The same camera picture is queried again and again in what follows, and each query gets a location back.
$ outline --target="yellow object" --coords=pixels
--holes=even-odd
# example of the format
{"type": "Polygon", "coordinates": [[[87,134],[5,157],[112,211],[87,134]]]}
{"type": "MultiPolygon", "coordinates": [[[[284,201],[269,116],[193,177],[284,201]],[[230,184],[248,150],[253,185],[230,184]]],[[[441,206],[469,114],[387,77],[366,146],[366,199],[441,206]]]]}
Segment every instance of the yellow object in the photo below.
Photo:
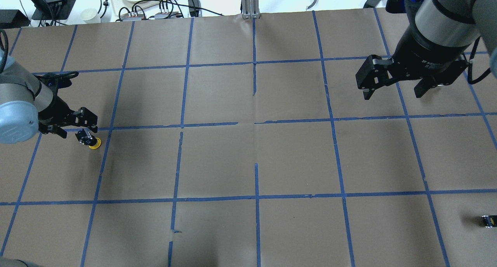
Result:
{"type": "Polygon", "coordinates": [[[88,147],[91,150],[96,150],[97,148],[100,148],[101,144],[102,144],[102,141],[100,140],[100,138],[96,138],[96,144],[94,146],[89,145],[88,147]]]}

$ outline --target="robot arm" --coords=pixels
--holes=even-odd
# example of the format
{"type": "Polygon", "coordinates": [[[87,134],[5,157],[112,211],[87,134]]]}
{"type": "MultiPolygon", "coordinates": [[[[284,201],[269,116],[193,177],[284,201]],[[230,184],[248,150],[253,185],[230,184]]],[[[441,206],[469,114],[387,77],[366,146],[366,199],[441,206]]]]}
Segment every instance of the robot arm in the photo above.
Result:
{"type": "MultiPolygon", "coordinates": [[[[87,127],[92,132],[98,131],[97,116],[87,108],[73,111],[57,92],[69,87],[71,78],[78,72],[68,74],[46,74],[34,76],[17,61],[7,55],[9,50],[5,31],[5,47],[0,44],[0,143],[17,143],[26,141],[38,131],[43,134],[58,134],[67,137],[65,126],[87,127]]],[[[91,147],[99,145],[88,131],[76,133],[78,140],[91,147]]]]}
{"type": "Polygon", "coordinates": [[[470,66],[463,53],[480,35],[490,54],[490,69],[497,76],[496,2],[401,0],[410,25],[391,58],[368,56],[357,72],[364,99],[401,80],[421,80],[415,87],[418,98],[437,85],[452,84],[470,66]]]}

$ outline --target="white background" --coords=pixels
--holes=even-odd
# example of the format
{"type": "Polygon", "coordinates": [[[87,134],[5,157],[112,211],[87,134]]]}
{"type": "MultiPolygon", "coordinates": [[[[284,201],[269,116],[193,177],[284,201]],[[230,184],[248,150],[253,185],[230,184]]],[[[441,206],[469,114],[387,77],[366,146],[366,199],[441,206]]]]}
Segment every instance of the white background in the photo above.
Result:
{"type": "MultiPolygon", "coordinates": [[[[24,9],[27,12],[28,18],[35,10],[33,3],[30,0],[21,0],[24,9]]],[[[261,13],[264,12],[303,12],[313,0],[259,0],[259,8],[261,13]]],[[[378,7],[384,7],[387,0],[382,0],[378,7]]],[[[364,6],[366,0],[318,0],[316,5],[311,10],[343,10],[343,9],[360,9],[364,6]]],[[[178,0],[178,3],[187,5],[188,0],[178,0]]],[[[241,0],[200,0],[201,7],[219,12],[225,15],[233,15],[240,13],[241,0]]],[[[87,8],[96,8],[100,5],[99,0],[76,0],[76,4],[67,21],[61,21],[66,24],[82,24],[80,18],[81,11],[87,8]]],[[[18,9],[23,11],[19,0],[0,0],[0,9],[18,9]]],[[[188,8],[182,8],[185,16],[188,14],[188,8]]],[[[158,6],[146,9],[147,16],[156,14],[158,6]]],[[[215,16],[206,11],[201,12],[201,16],[215,16]]],[[[107,13],[102,18],[102,22],[115,21],[117,16],[113,14],[112,7],[109,6],[107,13]]],[[[33,26],[38,25],[38,21],[32,22],[33,26]]]]}

